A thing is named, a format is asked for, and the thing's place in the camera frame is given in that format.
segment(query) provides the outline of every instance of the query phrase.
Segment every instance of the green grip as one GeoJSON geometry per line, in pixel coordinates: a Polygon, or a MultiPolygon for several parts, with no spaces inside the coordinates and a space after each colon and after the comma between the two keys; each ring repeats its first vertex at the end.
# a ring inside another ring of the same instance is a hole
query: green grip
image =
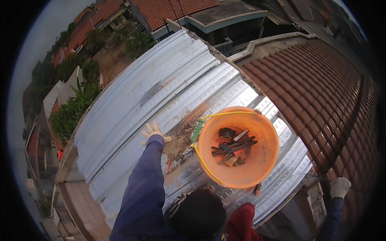
{"type": "Polygon", "coordinates": [[[198,120],[198,124],[197,124],[196,130],[194,131],[194,135],[193,135],[192,139],[190,139],[192,142],[196,142],[197,141],[198,134],[201,131],[201,127],[202,127],[203,123],[204,123],[203,120],[198,120]]]}

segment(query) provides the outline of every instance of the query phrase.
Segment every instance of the white glove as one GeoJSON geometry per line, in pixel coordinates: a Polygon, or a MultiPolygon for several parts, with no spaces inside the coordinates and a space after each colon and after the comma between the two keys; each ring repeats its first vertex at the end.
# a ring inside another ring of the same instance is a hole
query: white glove
{"type": "Polygon", "coordinates": [[[351,187],[351,182],[344,177],[338,177],[335,181],[330,182],[331,199],[334,197],[344,198],[351,187]]]}
{"type": "Polygon", "coordinates": [[[142,141],[141,144],[142,145],[147,145],[147,141],[149,140],[149,138],[152,136],[152,135],[160,135],[164,138],[164,141],[165,143],[166,142],[171,142],[171,137],[165,137],[160,131],[159,131],[159,128],[158,128],[158,124],[157,122],[153,121],[153,127],[154,127],[154,130],[153,128],[151,128],[151,125],[149,123],[146,124],[146,127],[147,129],[149,130],[150,134],[148,134],[146,131],[142,131],[142,134],[146,137],[146,141],[142,141]]]}

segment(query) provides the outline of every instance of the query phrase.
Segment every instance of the flat concrete roof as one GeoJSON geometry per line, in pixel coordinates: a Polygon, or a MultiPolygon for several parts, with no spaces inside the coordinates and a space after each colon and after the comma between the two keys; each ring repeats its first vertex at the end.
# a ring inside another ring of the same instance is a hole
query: flat concrete roof
{"type": "Polygon", "coordinates": [[[208,8],[190,16],[206,25],[240,14],[263,11],[240,0],[220,0],[219,2],[220,6],[208,8]]]}

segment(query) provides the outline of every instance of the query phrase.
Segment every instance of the bucket handle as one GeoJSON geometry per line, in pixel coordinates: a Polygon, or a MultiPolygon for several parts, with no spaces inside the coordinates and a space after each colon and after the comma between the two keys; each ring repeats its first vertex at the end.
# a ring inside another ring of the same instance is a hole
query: bucket handle
{"type": "Polygon", "coordinates": [[[200,155],[200,153],[198,152],[198,149],[197,149],[197,146],[196,146],[196,141],[197,141],[197,138],[198,138],[198,134],[201,132],[201,127],[204,123],[204,120],[206,118],[209,118],[209,117],[214,117],[214,116],[222,116],[222,115],[228,115],[228,114],[238,114],[238,113],[244,113],[244,114],[261,114],[261,112],[259,110],[255,110],[254,112],[249,112],[249,111],[232,111],[232,112],[225,112],[225,113],[219,113],[219,114],[213,114],[213,115],[207,115],[205,116],[204,118],[202,118],[201,120],[198,120],[198,125],[196,127],[196,130],[194,131],[194,134],[192,136],[192,139],[190,140],[192,142],[192,145],[194,150],[196,151],[197,155],[198,155],[198,158],[201,162],[201,164],[204,166],[204,168],[209,172],[210,175],[212,175],[217,181],[219,181],[221,184],[224,184],[223,181],[221,181],[220,179],[218,179],[218,177],[216,177],[209,169],[208,167],[206,166],[206,164],[204,163],[204,161],[202,160],[202,157],[200,155]]]}

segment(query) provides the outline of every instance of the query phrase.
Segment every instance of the work glove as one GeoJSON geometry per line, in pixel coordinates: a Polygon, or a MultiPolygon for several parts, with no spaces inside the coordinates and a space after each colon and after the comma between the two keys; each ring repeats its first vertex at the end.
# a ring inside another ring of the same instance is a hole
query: work glove
{"type": "Polygon", "coordinates": [[[142,134],[146,137],[146,141],[142,141],[141,144],[142,145],[147,145],[147,141],[149,140],[149,138],[152,136],[152,135],[160,135],[164,138],[164,141],[165,143],[166,142],[171,142],[171,137],[165,137],[160,131],[159,131],[159,128],[158,128],[158,124],[157,122],[153,121],[153,127],[154,127],[154,130],[153,128],[151,127],[151,125],[149,123],[146,124],[146,127],[147,129],[149,130],[150,134],[147,133],[146,131],[142,131],[142,134]]]}
{"type": "Polygon", "coordinates": [[[351,187],[351,182],[344,177],[338,177],[335,181],[330,182],[331,199],[334,197],[341,197],[344,199],[351,187]]]}

